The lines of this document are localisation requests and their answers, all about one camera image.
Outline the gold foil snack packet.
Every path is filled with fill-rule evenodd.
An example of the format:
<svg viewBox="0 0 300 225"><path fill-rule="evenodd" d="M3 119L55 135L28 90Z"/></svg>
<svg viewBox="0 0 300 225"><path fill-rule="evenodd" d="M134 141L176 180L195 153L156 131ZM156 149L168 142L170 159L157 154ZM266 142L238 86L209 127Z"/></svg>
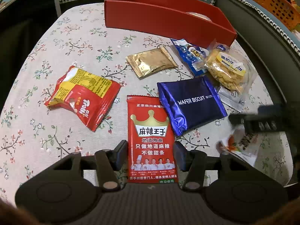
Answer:
<svg viewBox="0 0 300 225"><path fill-rule="evenodd" d="M178 67L165 46L128 55L126 60L138 78L148 77L164 69Z"/></svg>

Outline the red spicy strip packet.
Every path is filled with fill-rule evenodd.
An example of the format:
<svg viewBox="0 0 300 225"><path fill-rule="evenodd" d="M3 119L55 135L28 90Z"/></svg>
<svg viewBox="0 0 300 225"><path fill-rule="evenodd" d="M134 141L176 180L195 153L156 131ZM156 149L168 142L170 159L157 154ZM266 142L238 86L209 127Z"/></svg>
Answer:
<svg viewBox="0 0 300 225"><path fill-rule="evenodd" d="M128 182L178 182L174 133L159 98L128 95Z"/></svg>

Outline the orange plastic basket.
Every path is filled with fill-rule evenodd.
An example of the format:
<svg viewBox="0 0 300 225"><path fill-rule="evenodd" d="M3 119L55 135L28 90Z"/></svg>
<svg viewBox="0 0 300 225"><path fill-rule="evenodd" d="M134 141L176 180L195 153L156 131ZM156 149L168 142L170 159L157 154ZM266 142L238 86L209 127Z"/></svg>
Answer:
<svg viewBox="0 0 300 225"><path fill-rule="evenodd" d="M253 0L280 20L290 31L299 25L299 12L288 0Z"/></svg>

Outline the clear egg waffle packet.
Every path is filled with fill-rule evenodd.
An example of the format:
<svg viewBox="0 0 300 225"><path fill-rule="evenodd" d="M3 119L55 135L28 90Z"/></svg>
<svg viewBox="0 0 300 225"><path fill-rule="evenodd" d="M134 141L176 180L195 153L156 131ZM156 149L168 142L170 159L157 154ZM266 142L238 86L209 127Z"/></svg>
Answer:
<svg viewBox="0 0 300 225"><path fill-rule="evenodd" d="M239 94L247 94L257 77L257 72L237 50L213 40L207 48L208 55L197 63L206 69L223 87Z"/></svg>

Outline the blue coconut snack packet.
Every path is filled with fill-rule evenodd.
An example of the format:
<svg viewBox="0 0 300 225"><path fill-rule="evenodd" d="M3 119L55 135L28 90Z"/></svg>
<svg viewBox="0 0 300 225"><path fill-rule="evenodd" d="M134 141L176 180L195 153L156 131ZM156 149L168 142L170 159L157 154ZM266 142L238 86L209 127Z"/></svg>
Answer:
<svg viewBox="0 0 300 225"><path fill-rule="evenodd" d="M185 39L170 39L183 63L185 63L194 76L200 76L206 72L202 62L209 55L206 48L188 43Z"/></svg>

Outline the dark green sofa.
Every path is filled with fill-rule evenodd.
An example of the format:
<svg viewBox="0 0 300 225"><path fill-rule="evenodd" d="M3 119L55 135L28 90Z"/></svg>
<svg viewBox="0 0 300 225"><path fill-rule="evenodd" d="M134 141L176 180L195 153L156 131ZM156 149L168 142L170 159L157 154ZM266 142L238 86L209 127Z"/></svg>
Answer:
<svg viewBox="0 0 300 225"><path fill-rule="evenodd" d="M251 0L216 0L237 31L274 103L299 101L297 39L266 9Z"/></svg>

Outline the silver white snack packet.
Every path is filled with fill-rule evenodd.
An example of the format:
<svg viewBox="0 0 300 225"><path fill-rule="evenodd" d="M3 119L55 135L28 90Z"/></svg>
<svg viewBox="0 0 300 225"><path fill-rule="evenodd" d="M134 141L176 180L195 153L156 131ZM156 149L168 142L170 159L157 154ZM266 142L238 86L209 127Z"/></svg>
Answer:
<svg viewBox="0 0 300 225"><path fill-rule="evenodd" d="M239 94L236 90L228 90L227 88L220 86L218 88L218 95L222 103L235 109L237 112L242 112L245 99L242 94Z"/></svg>

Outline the white red snack packet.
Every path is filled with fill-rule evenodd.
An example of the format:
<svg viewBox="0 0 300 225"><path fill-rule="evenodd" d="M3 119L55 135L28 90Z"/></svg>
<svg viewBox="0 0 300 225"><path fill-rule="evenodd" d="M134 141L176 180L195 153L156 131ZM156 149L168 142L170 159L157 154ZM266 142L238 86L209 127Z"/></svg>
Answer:
<svg viewBox="0 0 300 225"><path fill-rule="evenodd" d="M225 152L255 166L262 137L258 133L246 133L243 125L230 126L216 143L218 153Z"/></svg>

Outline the blue wafer biscuit packet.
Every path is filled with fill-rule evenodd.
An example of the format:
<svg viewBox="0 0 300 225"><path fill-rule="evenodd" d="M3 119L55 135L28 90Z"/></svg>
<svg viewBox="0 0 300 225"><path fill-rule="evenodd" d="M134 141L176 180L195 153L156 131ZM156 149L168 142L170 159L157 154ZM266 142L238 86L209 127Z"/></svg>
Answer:
<svg viewBox="0 0 300 225"><path fill-rule="evenodd" d="M227 116L209 78L158 82L159 99L176 136Z"/></svg>

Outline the red rectangular box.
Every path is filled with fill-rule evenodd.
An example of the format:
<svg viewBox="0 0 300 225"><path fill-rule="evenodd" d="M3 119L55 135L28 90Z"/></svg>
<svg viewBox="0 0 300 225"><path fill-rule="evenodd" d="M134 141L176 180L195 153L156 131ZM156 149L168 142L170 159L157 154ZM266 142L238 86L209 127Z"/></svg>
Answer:
<svg viewBox="0 0 300 225"><path fill-rule="evenodd" d="M236 31L213 5L200 0L105 0L105 25L206 48L213 40L230 46Z"/></svg>

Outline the floral tablecloth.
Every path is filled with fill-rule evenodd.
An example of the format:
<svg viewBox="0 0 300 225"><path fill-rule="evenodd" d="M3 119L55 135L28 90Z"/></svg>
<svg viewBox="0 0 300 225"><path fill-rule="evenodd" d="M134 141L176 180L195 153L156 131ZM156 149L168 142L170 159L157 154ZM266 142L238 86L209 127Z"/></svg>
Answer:
<svg viewBox="0 0 300 225"><path fill-rule="evenodd" d="M126 56L165 46L178 67L138 79ZM1 198L14 203L17 189L27 180L69 153L94 155L101 149L114 149L127 139L127 95L157 97L157 82L193 77L181 62L170 39L136 31L107 28L104 4L77 6L64 12L38 40L21 66L9 60L11 76L20 69L1 112ZM112 108L95 132L75 113L63 108L50 110L44 103L57 80L70 66L118 82L121 85ZM219 156L216 143L231 134L227 118L198 127L179 141L188 150ZM259 145L254 167L287 185L293 161L284 133L263 133L250 137Z"/></svg>

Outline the red yellow Trolli packet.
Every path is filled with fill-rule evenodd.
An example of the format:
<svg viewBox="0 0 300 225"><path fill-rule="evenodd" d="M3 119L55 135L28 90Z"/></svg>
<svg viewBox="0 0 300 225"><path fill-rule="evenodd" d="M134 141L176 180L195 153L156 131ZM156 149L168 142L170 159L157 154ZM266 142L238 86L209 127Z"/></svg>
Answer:
<svg viewBox="0 0 300 225"><path fill-rule="evenodd" d="M71 66L58 79L54 92L44 105L49 108L62 107L74 112L94 132L120 88L121 85L113 80Z"/></svg>

